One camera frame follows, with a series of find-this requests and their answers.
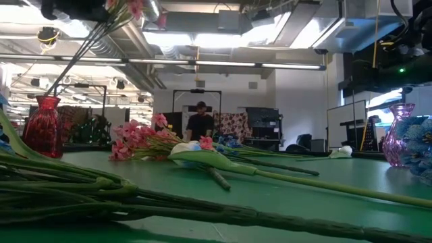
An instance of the whiteboard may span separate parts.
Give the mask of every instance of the whiteboard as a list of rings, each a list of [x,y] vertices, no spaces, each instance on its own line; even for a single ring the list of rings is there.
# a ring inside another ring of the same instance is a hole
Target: whiteboard
[[[366,121],[366,101],[357,101],[354,103],[356,120],[363,119]],[[341,126],[342,122],[354,121],[352,103],[341,107],[327,110],[328,140],[330,148],[340,148],[342,142],[347,141],[346,126]]]

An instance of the green tabletop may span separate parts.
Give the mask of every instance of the green tabletop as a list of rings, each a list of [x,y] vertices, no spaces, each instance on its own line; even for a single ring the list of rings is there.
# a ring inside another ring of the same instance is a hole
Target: green tabletop
[[[254,207],[260,211],[327,219],[365,227],[380,227],[432,237],[432,211],[382,200],[279,182],[259,176],[222,174],[232,185],[222,190],[200,171],[177,167],[165,161],[110,162],[109,153],[67,153],[63,160],[101,169],[128,178],[141,188],[231,205]],[[390,167],[370,159],[295,161],[260,158],[319,171],[319,177],[270,169],[298,177],[338,182],[369,190],[432,199],[432,188],[423,185],[408,170]],[[151,217],[140,221],[110,224],[69,224],[0,229],[4,242],[358,242],[308,233],[264,227],[203,223]]]

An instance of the white flower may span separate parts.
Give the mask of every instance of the white flower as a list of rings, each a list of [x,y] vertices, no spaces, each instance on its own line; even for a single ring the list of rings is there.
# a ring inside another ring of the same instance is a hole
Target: white flower
[[[342,148],[339,148],[339,150],[333,150],[330,154],[330,159],[337,159],[337,158],[351,158],[352,154],[352,148],[351,146],[343,146]]]
[[[190,141],[189,143],[179,143],[173,147],[171,150],[171,154],[180,153],[184,151],[199,151],[201,150],[201,147],[199,145],[198,141]],[[197,164],[190,161],[180,161],[180,160],[174,160],[174,163],[178,164],[181,167],[196,167]]]

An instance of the red glass vase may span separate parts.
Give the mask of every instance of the red glass vase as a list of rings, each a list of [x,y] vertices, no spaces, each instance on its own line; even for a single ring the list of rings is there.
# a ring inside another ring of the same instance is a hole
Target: red glass vase
[[[36,96],[39,108],[27,123],[23,140],[31,149],[51,158],[63,156],[61,120],[56,110],[60,99]]]

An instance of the white calla lily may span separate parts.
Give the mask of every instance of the white calla lily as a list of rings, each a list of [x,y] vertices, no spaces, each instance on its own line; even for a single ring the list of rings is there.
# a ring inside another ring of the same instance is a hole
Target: white calla lily
[[[201,150],[199,142],[198,141],[190,141],[189,143],[179,143],[179,144],[175,145],[173,147],[173,149],[171,150],[171,154],[173,155],[175,153],[180,153],[180,152],[184,152],[184,151],[199,151],[199,150]],[[196,163],[190,162],[190,161],[174,160],[174,163],[178,164],[181,167],[187,167],[187,168],[196,167]]]

